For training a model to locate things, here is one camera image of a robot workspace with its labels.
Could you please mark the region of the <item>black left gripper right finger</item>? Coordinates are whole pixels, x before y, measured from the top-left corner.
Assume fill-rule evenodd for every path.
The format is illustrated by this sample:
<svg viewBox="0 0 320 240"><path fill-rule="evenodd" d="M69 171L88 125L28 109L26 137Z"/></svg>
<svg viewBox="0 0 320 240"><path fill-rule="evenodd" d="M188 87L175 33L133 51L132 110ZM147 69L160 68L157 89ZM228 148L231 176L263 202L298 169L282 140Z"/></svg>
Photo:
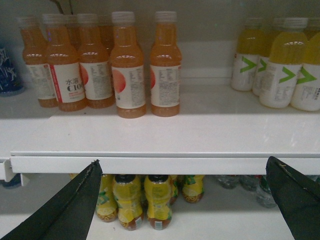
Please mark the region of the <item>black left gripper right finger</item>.
<svg viewBox="0 0 320 240"><path fill-rule="evenodd" d="M320 238L320 184L274 156L266 163L272 197L295 240Z"/></svg>

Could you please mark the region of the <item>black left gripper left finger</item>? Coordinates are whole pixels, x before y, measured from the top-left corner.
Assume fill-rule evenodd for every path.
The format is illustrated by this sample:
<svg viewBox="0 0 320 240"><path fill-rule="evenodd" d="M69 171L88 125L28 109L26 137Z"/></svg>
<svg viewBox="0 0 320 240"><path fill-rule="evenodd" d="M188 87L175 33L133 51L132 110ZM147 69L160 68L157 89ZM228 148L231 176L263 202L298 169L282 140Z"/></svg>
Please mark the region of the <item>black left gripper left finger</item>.
<svg viewBox="0 0 320 240"><path fill-rule="evenodd" d="M102 168L97 159L3 240L85 240L100 191Z"/></svg>

